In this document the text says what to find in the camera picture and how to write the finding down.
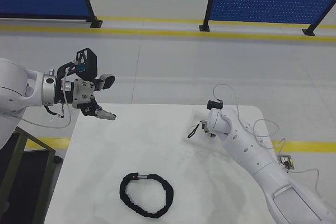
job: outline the white wall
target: white wall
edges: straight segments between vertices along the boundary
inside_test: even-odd
[[[208,0],[91,0],[97,16],[204,19]],[[336,24],[336,5],[321,24]]]

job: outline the black post base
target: black post base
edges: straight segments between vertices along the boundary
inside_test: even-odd
[[[305,36],[315,36],[314,32],[308,32],[307,29],[302,29],[302,32]]]
[[[86,22],[91,22],[90,28],[101,28],[101,25],[103,23],[103,21],[102,20],[98,20],[96,16],[95,16],[95,19],[93,21],[86,20]]]
[[[204,26],[204,25],[199,25],[199,31],[202,32],[210,32],[211,30],[209,29],[209,26]]]

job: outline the small black object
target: small black object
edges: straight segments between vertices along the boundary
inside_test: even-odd
[[[61,164],[63,163],[63,158],[59,157],[59,156],[55,156],[54,157],[54,164]]]
[[[115,80],[116,80],[116,78],[114,76],[107,77],[106,80],[105,80],[105,84],[103,85],[102,89],[106,90],[107,88],[110,88],[113,85]]]
[[[215,102],[215,101],[209,100],[207,104],[207,109],[211,110],[212,108],[216,108],[219,110],[223,109],[223,102],[222,101]]]
[[[79,62],[74,71],[84,81],[92,81],[97,76],[97,56],[90,49],[85,48],[76,53],[76,60]]]
[[[77,108],[81,109],[81,112],[84,116],[97,116],[96,110],[101,110],[102,108],[98,105],[95,98],[90,98],[90,100],[91,102],[88,102],[86,104],[77,104]]]
[[[192,132],[190,132],[187,136],[187,138],[191,138],[193,135],[195,135],[195,132],[197,131],[199,127],[199,124],[197,124],[197,126],[192,130]]]
[[[314,32],[309,32],[307,29],[302,29],[305,36],[315,36]]]
[[[149,213],[143,210],[140,206],[133,204],[133,202],[130,201],[126,193],[126,187],[129,184],[129,182],[131,182],[132,180],[139,180],[142,178],[157,180],[159,183],[162,184],[163,189],[166,191],[166,205],[156,213]],[[172,186],[168,183],[168,181],[166,181],[165,179],[163,179],[161,176],[157,174],[149,174],[147,176],[143,176],[143,175],[139,175],[137,172],[130,173],[123,178],[121,185],[119,187],[119,196],[121,200],[123,201],[123,203],[126,206],[128,206],[130,209],[140,214],[141,216],[144,216],[147,218],[159,218],[163,216],[168,211],[169,207],[173,203],[173,195],[174,195],[174,192],[173,192]]]
[[[290,171],[290,163],[288,161],[285,161],[284,166],[285,166],[285,168],[287,168],[287,172],[289,172]]]
[[[48,84],[52,84],[52,83],[54,83],[54,80],[53,80],[52,78],[48,78],[48,79],[46,80],[46,82],[47,82]]]
[[[65,116],[60,115],[60,114],[58,114],[58,113],[52,112],[52,111],[49,109],[48,106],[44,106],[44,107],[45,107],[47,113],[49,113],[49,114],[52,114],[52,115],[58,115],[60,118],[64,118],[64,117],[65,117]]]
[[[56,89],[55,89],[55,104],[57,104],[58,102],[61,102],[63,104],[65,104],[65,97],[64,97],[64,93],[63,93],[63,88],[62,88],[62,85],[63,85],[63,80],[61,81],[56,81]],[[69,82],[69,81],[66,81],[66,85],[65,85],[65,88],[66,86],[70,86],[70,88],[66,89],[65,93],[66,93],[66,99],[67,99],[67,103],[68,104],[71,104],[72,101],[73,101],[73,90],[74,90],[74,84],[73,82]]]
[[[211,30],[208,25],[199,25],[199,31],[210,32]]]
[[[86,22],[91,22],[90,28],[101,28],[102,23],[103,23],[103,21],[98,20],[96,16],[93,20],[86,20]]]

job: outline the cable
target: cable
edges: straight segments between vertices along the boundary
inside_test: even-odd
[[[190,132],[187,136],[187,138],[191,138],[193,135],[195,135],[195,132],[197,131],[199,127],[199,123],[197,124],[197,126],[192,130],[192,132]]]
[[[282,144],[282,146],[281,146],[281,148],[280,148],[280,150],[279,150],[279,152],[281,152],[282,149],[283,149],[283,147],[285,146],[285,142],[286,142],[286,139],[285,139],[285,138],[283,138],[282,140],[280,140],[280,142],[278,142],[277,144],[275,144],[275,145],[274,145],[273,147],[271,147],[271,148],[268,148],[268,147],[266,147],[265,145],[261,144],[261,141],[259,141],[259,140],[257,139],[258,137],[259,137],[259,138],[267,138],[267,137],[270,137],[270,136],[275,135],[275,134],[278,133],[278,131],[279,131],[279,125],[278,125],[277,123],[273,122],[272,120],[268,120],[268,119],[259,119],[259,120],[255,121],[255,123],[254,123],[254,125],[253,125],[253,132],[250,132],[250,131],[248,130],[248,127],[245,126],[245,125],[242,123],[242,121],[240,120],[239,104],[238,104],[238,102],[237,102],[237,97],[236,97],[236,94],[235,94],[234,89],[233,89],[231,86],[229,86],[228,84],[224,84],[224,83],[221,83],[221,84],[215,86],[215,87],[213,88],[213,96],[214,96],[214,98],[215,98],[216,100],[218,100],[218,101],[220,101],[220,102],[222,102],[222,100],[218,99],[218,98],[215,96],[215,88],[218,87],[218,86],[227,86],[227,87],[229,87],[229,88],[233,91],[234,98],[235,98],[236,110],[237,110],[237,119],[238,119],[240,125],[242,126],[242,128],[243,128],[246,132],[248,132],[249,134],[251,134],[252,136],[255,137],[255,140],[256,140],[257,144],[260,145],[260,146],[262,146],[262,147],[264,147],[264,148],[266,148],[266,149],[268,149],[268,150],[271,150],[271,149],[276,148],[277,146],[280,145],[280,143],[283,142],[283,144]],[[267,135],[267,136],[259,136],[259,135],[257,135],[256,132],[255,132],[255,125],[256,125],[257,122],[259,122],[259,121],[271,122],[271,123],[275,124],[275,126],[277,127],[277,130],[276,130],[273,134],[269,134],[269,135]]]
[[[47,113],[49,113],[51,115],[58,116],[59,118],[64,118],[65,117],[64,115],[60,115],[58,113],[52,112],[48,106],[44,106],[44,107],[45,107]]]
[[[69,73],[69,72],[72,70],[72,68],[73,68],[74,66],[76,66],[76,65],[78,65],[78,61],[75,60],[74,63],[68,68],[68,70],[67,70],[67,72],[66,72],[66,74],[65,74],[65,76],[64,76],[64,79],[63,79],[63,83],[64,83],[64,85],[63,85],[63,86],[64,86],[64,87],[63,87],[63,97],[64,97],[64,99],[65,99],[65,104],[66,104],[66,107],[67,107],[68,118],[69,118],[69,121],[68,121],[68,123],[67,123],[65,126],[62,126],[62,127],[51,127],[51,126],[46,126],[46,125],[42,125],[42,124],[36,124],[36,123],[31,122],[31,121],[28,121],[28,120],[26,120],[26,119],[24,119],[24,118],[20,118],[20,117],[17,116],[16,114],[14,114],[14,113],[12,113],[12,112],[10,112],[10,111],[7,111],[7,110],[5,110],[5,109],[1,109],[1,108],[0,108],[0,110],[1,110],[2,112],[0,112],[0,114],[4,114],[4,115],[6,115],[6,116],[11,116],[11,117],[13,117],[13,118],[17,118],[17,119],[23,120],[23,121],[25,121],[25,122],[27,122],[27,123],[29,123],[29,124],[32,124],[32,125],[35,125],[35,126],[39,126],[39,127],[43,127],[43,128],[62,129],[62,128],[65,128],[65,127],[69,126],[69,125],[71,124],[72,118],[71,118],[71,113],[70,113],[70,111],[69,111],[69,107],[68,107],[68,103],[67,103],[65,84],[66,84],[66,77],[67,77],[68,73]]]
[[[303,172],[309,172],[309,171],[314,171],[314,170],[316,170],[316,172],[318,173],[318,176],[317,176],[317,178],[316,178],[316,182],[315,182],[315,191],[316,191],[316,193],[318,194],[318,196],[319,196],[320,198],[323,199],[323,201],[324,201],[328,206],[330,206],[331,208],[333,208],[333,209],[336,211],[336,208],[335,208],[333,205],[331,205],[330,203],[328,203],[326,200],[324,200],[324,198],[321,196],[320,192],[318,191],[318,183],[319,183],[319,178],[320,178],[320,171],[319,171],[319,169],[317,169],[317,168],[312,168],[312,169],[308,169],[308,170],[304,170],[304,171],[290,171],[290,172],[292,172],[293,174],[302,174]]]

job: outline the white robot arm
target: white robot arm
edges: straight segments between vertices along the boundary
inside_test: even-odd
[[[259,184],[276,223],[334,223],[335,218],[323,201],[295,182],[269,151],[257,144],[250,134],[252,127],[240,119],[241,125],[235,110],[209,103],[207,108],[211,111],[207,128],[219,137],[231,158]]]
[[[71,74],[79,78],[63,84],[63,79]],[[116,115],[108,113],[100,107],[94,91],[110,88],[115,77],[110,74],[97,76],[97,56],[88,48],[76,54],[76,63],[69,62],[61,66],[57,75],[51,69],[48,74],[31,71],[10,60],[0,58],[0,150],[15,130],[25,109],[28,106],[45,106],[48,108],[57,103],[72,104],[81,109],[85,116],[114,120]]]

